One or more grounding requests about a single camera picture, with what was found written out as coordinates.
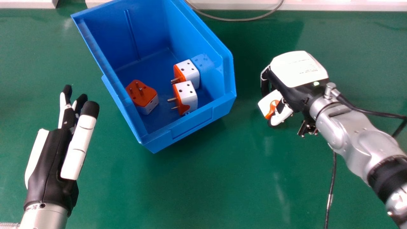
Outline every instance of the black and white robotic hand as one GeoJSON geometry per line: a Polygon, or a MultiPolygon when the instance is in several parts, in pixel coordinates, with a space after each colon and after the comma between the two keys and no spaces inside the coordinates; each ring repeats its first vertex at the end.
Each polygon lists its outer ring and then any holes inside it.
{"type": "Polygon", "coordinates": [[[298,135],[320,133],[343,156],[349,170],[374,190],[394,222],[407,229],[407,156],[394,139],[407,118],[355,107],[305,51],[275,57],[260,81],[263,98],[258,106],[268,125],[276,126],[294,112],[302,112],[298,135]],[[403,123],[390,136],[376,129],[366,115],[399,118],[403,123]]]}
{"type": "Polygon", "coordinates": [[[99,105],[82,94],[72,104],[72,88],[60,94],[58,129],[40,129],[25,172],[27,196],[20,224],[3,228],[63,229],[75,207],[77,179],[99,114],[99,105]]]}

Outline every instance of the green table surface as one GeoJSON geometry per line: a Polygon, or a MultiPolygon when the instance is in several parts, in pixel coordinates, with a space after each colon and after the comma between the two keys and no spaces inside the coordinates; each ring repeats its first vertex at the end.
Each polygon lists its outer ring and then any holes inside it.
{"type": "MultiPolygon", "coordinates": [[[[59,93],[87,93],[101,111],[67,228],[319,229],[332,153],[321,136],[296,135],[300,114],[266,125],[259,73],[306,50],[339,90],[367,109],[407,114],[407,13],[278,11],[255,22],[203,20],[234,55],[238,97],[229,115],[152,154],[139,145],[101,81],[70,14],[0,10],[0,221],[19,222],[24,171],[40,128],[57,127],[59,93]]],[[[261,12],[212,12],[251,16],[261,12]]],[[[398,120],[371,118],[392,132],[398,120]]],[[[407,149],[407,131],[398,141],[407,149]]],[[[330,228],[396,228],[383,203],[338,158],[330,228]]]]}

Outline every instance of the black cable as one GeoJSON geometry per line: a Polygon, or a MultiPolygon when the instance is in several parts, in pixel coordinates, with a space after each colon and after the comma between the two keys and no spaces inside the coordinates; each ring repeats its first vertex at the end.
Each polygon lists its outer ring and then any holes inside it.
{"type": "Polygon", "coordinates": [[[343,105],[349,107],[351,110],[366,114],[366,115],[375,115],[375,116],[380,116],[380,117],[386,117],[386,118],[394,118],[394,119],[402,119],[403,122],[398,126],[396,131],[392,134],[392,137],[396,138],[398,134],[404,129],[404,127],[407,124],[407,117],[404,115],[399,115],[399,114],[390,114],[390,113],[383,113],[383,112],[377,112],[377,111],[371,111],[371,110],[364,110],[361,108],[358,108],[354,106],[351,102],[349,102],[342,94],[337,96],[337,100],[341,102],[343,105]]]}
{"type": "Polygon", "coordinates": [[[326,204],[324,229],[328,229],[329,211],[330,211],[330,207],[332,205],[332,200],[333,200],[333,185],[335,184],[335,176],[336,176],[336,153],[335,153],[335,151],[333,151],[332,177],[331,177],[331,185],[330,185],[329,193],[328,193],[328,201],[326,204]]]}
{"type": "Polygon", "coordinates": [[[188,6],[191,7],[195,12],[197,12],[197,13],[203,15],[203,16],[206,16],[206,17],[208,17],[208,18],[212,18],[212,19],[219,20],[219,21],[224,21],[224,22],[248,22],[248,21],[254,21],[254,20],[261,19],[261,18],[265,18],[265,17],[267,17],[268,15],[274,13],[276,10],[278,10],[278,8],[280,8],[280,6],[283,4],[284,0],[280,0],[280,2],[278,3],[278,5],[277,5],[274,9],[270,10],[269,12],[267,12],[267,13],[265,13],[265,14],[263,14],[263,15],[260,15],[260,16],[257,16],[257,17],[253,17],[253,18],[236,18],[236,19],[234,19],[234,18],[220,18],[220,17],[215,17],[215,16],[212,16],[212,15],[210,15],[210,14],[207,14],[207,13],[204,13],[204,12],[198,10],[198,8],[196,8],[194,5],[192,5],[188,0],[185,0],[185,2],[186,2],[186,3],[188,4],[188,6]]]}

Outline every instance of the bolt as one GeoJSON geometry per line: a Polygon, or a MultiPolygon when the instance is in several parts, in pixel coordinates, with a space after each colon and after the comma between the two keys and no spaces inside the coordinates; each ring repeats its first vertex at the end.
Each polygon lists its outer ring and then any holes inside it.
{"type": "Polygon", "coordinates": [[[332,82],[327,83],[327,84],[326,84],[326,87],[325,87],[324,98],[325,98],[325,99],[331,99],[331,98],[332,98],[331,91],[332,91],[333,89],[335,89],[335,88],[336,88],[336,84],[335,84],[335,83],[332,83],[332,82]]]}

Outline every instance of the blue plastic bin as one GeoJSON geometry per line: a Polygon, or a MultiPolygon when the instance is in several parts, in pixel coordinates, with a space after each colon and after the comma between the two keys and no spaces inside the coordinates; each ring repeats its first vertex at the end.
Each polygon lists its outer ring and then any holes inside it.
{"type": "Polygon", "coordinates": [[[183,0],[115,0],[72,15],[104,76],[102,80],[138,142],[151,152],[229,113],[236,98],[230,51],[183,0]],[[173,65],[191,59],[201,75],[198,109],[171,110],[173,65]],[[139,114],[125,87],[154,88],[158,106],[139,114]]]}

